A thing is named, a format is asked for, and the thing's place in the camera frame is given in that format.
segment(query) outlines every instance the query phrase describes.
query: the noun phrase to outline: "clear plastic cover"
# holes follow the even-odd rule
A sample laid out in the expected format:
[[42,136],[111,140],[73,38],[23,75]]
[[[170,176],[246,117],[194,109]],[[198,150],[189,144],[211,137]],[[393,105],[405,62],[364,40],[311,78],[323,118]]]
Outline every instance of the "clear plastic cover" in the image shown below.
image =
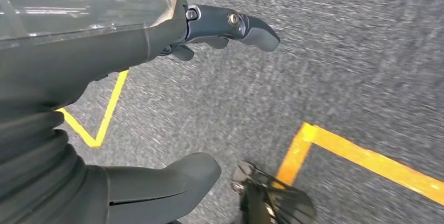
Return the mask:
[[177,0],[0,0],[0,48],[149,28],[172,19]]

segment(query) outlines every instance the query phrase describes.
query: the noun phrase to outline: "asphalt road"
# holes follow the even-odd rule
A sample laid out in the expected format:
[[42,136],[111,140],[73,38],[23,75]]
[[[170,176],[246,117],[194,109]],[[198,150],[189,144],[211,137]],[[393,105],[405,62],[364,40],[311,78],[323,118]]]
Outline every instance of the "asphalt road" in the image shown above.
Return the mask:
[[[264,18],[274,53],[194,47],[130,70],[101,149],[65,126],[90,163],[163,167],[211,153],[221,179],[185,223],[227,223],[228,176],[248,159],[275,173],[302,122],[444,181],[444,0],[188,0]],[[68,110],[96,133],[116,76]],[[441,223],[444,207],[321,148],[297,178],[317,224]]]

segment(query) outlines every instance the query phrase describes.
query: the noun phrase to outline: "screw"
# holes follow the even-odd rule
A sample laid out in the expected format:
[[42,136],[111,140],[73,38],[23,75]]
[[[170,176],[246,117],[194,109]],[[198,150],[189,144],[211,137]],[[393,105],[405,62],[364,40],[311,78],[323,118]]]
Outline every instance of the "screw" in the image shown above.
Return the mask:
[[237,27],[239,24],[239,15],[234,12],[228,13],[228,23],[232,27]]
[[187,20],[197,19],[197,12],[194,9],[189,9],[185,12],[185,17]]

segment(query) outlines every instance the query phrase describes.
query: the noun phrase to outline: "yellow painted line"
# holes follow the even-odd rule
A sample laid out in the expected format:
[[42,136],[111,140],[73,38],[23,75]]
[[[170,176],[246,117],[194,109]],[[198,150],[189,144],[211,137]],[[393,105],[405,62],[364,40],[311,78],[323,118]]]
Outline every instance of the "yellow painted line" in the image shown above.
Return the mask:
[[379,153],[359,147],[321,127],[313,143],[353,163],[444,205],[444,182],[415,171]]
[[[338,156],[444,205],[444,182],[415,171],[379,153],[359,147],[347,139],[324,130],[319,126],[311,126],[307,123],[303,124],[294,138],[276,176],[278,180],[283,181],[287,185],[293,184],[310,147],[310,144],[306,142],[312,142]],[[303,146],[302,151],[294,151],[300,148],[300,146]]]
[[113,93],[111,94],[108,106],[106,107],[105,116],[103,117],[102,123],[100,124],[100,127],[98,129],[97,137],[94,142],[94,144],[96,144],[95,147],[100,147],[102,145],[106,131],[108,130],[109,122],[111,122],[114,109],[116,108],[117,101],[119,100],[127,76],[128,76],[128,71],[123,71],[119,74],[119,77],[117,78],[117,82],[116,85],[114,86]]
[[299,170],[304,163],[308,150],[312,146],[312,138],[316,133],[316,128],[304,123],[300,131],[293,138],[293,142],[282,161],[277,172],[277,179],[286,185],[292,185]]
[[69,114],[69,112],[67,112],[64,108],[61,108],[58,111],[65,115],[66,122],[72,127],[72,129],[74,129],[74,131],[76,131],[80,135],[80,137],[82,137],[82,139],[86,143],[94,142],[94,138],[71,114]]
[[72,129],[74,129],[75,132],[80,135],[80,137],[82,137],[82,139],[89,147],[94,148],[100,147],[102,145],[103,140],[105,139],[106,131],[109,127],[109,123],[111,122],[111,118],[113,117],[114,109],[117,106],[117,101],[119,100],[122,88],[124,87],[127,77],[128,71],[123,71],[119,74],[116,85],[113,89],[113,93],[111,94],[111,98],[109,99],[108,105],[106,107],[105,115],[98,129],[96,138],[93,138],[91,134],[89,134],[85,130],[85,128],[65,109],[62,108],[58,110],[64,114],[66,122],[72,127]]

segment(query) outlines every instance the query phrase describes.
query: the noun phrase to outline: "pavement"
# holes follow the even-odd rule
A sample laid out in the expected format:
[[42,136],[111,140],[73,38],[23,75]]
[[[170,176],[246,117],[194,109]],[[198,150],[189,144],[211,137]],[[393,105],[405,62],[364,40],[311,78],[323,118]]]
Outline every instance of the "pavement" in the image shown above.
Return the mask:
[[[275,174],[303,122],[444,181],[444,0],[188,0],[266,20],[276,52],[232,42],[193,46],[130,69],[106,138],[88,163],[161,168],[195,151],[223,174],[184,223],[228,223],[237,196],[228,184],[239,160]],[[68,111],[97,133],[117,75],[92,83]],[[317,224],[441,223],[444,206],[320,147],[295,186]]]

